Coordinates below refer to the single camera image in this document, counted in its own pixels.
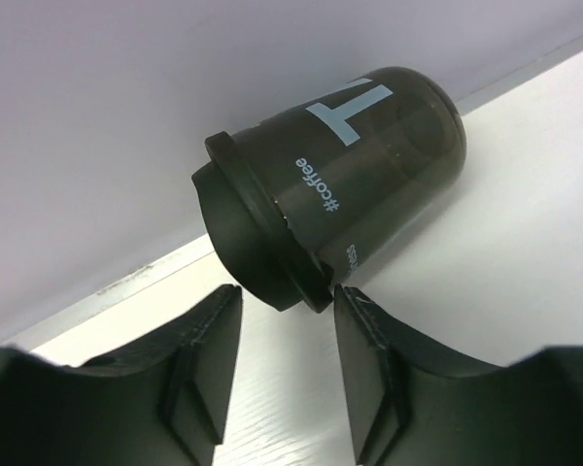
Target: white wall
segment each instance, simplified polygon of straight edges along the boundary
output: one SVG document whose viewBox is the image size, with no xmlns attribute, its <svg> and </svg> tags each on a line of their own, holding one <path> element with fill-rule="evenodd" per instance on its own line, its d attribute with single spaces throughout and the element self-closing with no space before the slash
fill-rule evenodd
<svg viewBox="0 0 583 466">
<path fill-rule="evenodd" d="M 0 341 L 203 233 L 202 140 L 387 64 L 456 98 L 583 0 L 0 0 Z"/>
</svg>

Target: white logo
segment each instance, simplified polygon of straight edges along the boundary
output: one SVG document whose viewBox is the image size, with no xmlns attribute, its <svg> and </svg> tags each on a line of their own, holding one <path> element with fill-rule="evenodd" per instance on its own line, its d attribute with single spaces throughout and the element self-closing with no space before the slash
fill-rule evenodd
<svg viewBox="0 0 583 466">
<path fill-rule="evenodd" d="M 322 181 L 318 172 L 316 172 L 306 158 L 298 158 L 295 161 L 297 167 L 302 169 L 302 173 L 305 175 L 302 177 L 307 186 L 314 187 L 316 191 L 320 194 L 320 197 L 324 199 L 324 208 L 327 212 L 334 212 L 339 209 L 339 202 L 332 197 L 332 192 L 328 189 L 328 185 Z"/>
<path fill-rule="evenodd" d="M 347 83 L 343 87 L 335 90 L 339 92 L 344 89 L 349 89 L 351 87 L 356 87 L 357 85 L 371 83 L 369 78 L 360 78 L 359 80 Z M 360 139 L 359 133 L 350 126 L 346 119 L 359 114 L 363 110 L 368 109 L 374 104 L 377 104 L 383 99 L 389 97 L 393 92 L 388 89 L 385 85 L 380 84 L 376 87 L 367 90 L 365 93 L 355 97 L 348 102 L 341 104 L 336 109 L 330 109 L 324 104 L 313 104 L 307 107 L 306 110 L 311 112 L 321 121 L 323 121 L 334 134 L 341 140 L 346 147 L 355 143 Z"/>
<path fill-rule="evenodd" d="M 348 253 L 348 261 L 350 262 L 350 274 L 353 274 L 359 268 L 359 258 L 357 257 L 357 247 L 350 245 L 346 249 Z"/>
</svg>

